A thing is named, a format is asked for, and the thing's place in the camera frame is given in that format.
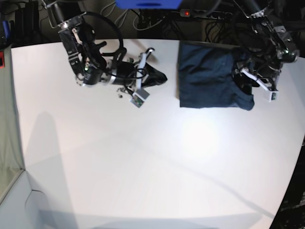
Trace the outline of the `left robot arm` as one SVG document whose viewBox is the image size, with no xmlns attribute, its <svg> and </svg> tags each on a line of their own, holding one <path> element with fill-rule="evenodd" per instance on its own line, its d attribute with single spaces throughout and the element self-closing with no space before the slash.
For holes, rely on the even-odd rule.
<svg viewBox="0 0 305 229">
<path fill-rule="evenodd" d="M 267 46 L 254 50 L 239 41 L 250 58 L 239 62 L 235 72 L 249 78 L 270 94 L 277 94 L 278 78 L 283 65 L 296 62 L 300 51 L 269 1 L 235 0 L 234 3 L 250 20 L 254 34 Z"/>
</svg>

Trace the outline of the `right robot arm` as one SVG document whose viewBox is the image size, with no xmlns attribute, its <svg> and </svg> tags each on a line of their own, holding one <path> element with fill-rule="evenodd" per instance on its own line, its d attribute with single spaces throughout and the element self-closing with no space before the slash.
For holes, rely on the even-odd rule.
<svg viewBox="0 0 305 229">
<path fill-rule="evenodd" d="M 51 26 L 60 28 L 58 34 L 67 52 L 77 84 L 119 85 L 122 87 L 121 91 L 133 95 L 146 87 L 162 85 L 167 81 L 164 73 L 147 63 L 154 48 L 142 52 L 136 62 L 123 60 L 127 50 L 122 34 L 110 19 L 94 12 L 81 11 L 76 0 L 45 0 L 43 4 Z M 107 43 L 95 42 L 95 31 L 85 21 L 84 16 L 96 17 L 114 30 L 119 41 L 119 46 L 114 52 L 100 52 Z"/>
</svg>

